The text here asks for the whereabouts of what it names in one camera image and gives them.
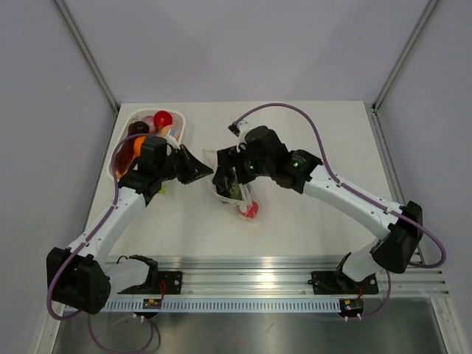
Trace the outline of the green netted melon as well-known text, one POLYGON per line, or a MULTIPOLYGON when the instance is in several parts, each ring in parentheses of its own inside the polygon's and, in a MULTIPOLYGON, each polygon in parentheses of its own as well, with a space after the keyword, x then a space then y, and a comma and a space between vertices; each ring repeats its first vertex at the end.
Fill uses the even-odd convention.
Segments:
POLYGON ((218 194, 234 201, 249 201, 249 188, 239 184, 237 180, 228 178, 224 187, 218 189, 218 194))

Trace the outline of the clear zip top bag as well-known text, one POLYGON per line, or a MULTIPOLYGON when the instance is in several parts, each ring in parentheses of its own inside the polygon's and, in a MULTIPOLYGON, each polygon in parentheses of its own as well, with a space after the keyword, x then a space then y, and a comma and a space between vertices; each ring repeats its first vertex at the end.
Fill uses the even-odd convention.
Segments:
POLYGON ((238 216, 253 221, 259 214, 260 206, 251 194, 249 184, 237 181, 234 167, 224 167, 219 162, 216 150, 202 150, 204 163, 213 169, 210 188, 212 194, 227 209, 232 209, 238 216))

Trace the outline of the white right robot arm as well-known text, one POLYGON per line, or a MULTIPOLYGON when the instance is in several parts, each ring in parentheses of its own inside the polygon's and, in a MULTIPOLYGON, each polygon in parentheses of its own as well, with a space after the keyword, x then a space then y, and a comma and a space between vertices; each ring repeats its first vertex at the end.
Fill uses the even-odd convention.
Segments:
POLYGON ((377 242, 346 254, 334 271, 336 287, 351 292, 368 276, 381 270, 402 274, 423 233, 423 211, 415 202, 403 206, 381 202, 357 191, 337 176, 327 163, 306 150, 289 150, 275 131, 266 126, 251 129, 239 145, 216 152, 212 183, 217 194, 229 195, 231 187, 257 177, 269 177, 278 186, 323 201, 348 215, 376 238, 377 242))

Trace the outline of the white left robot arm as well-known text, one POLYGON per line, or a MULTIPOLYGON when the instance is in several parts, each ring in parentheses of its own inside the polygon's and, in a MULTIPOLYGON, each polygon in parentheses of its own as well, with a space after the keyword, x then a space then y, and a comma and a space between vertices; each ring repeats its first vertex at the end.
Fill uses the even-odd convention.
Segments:
POLYGON ((132 255, 111 266, 106 260, 128 224, 148 206, 164 182, 176 179, 188 185, 212 175, 213 170, 184 145, 172 145, 157 136, 144 138, 140 154, 127 172, 114 177, 114 197, 100 218, 66 248, 54 247, 48 253, 46 308, 53 319, 66 320, 54 311, 56 302, 94 315, 112 294, 165 292, 155 260, 132 255))

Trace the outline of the red apple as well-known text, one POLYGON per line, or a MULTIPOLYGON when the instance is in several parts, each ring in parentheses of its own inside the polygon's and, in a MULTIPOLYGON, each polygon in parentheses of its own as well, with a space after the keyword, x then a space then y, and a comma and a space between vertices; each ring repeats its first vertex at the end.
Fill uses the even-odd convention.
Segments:
POLYGON ((245 218, 245 219, 255 219, 257 217, 257 214, 259 212, 259 204, 256 201, 252 201, 251 205, 246 205, 246 206, 240 206, 239 207, 239 213, 245 218))

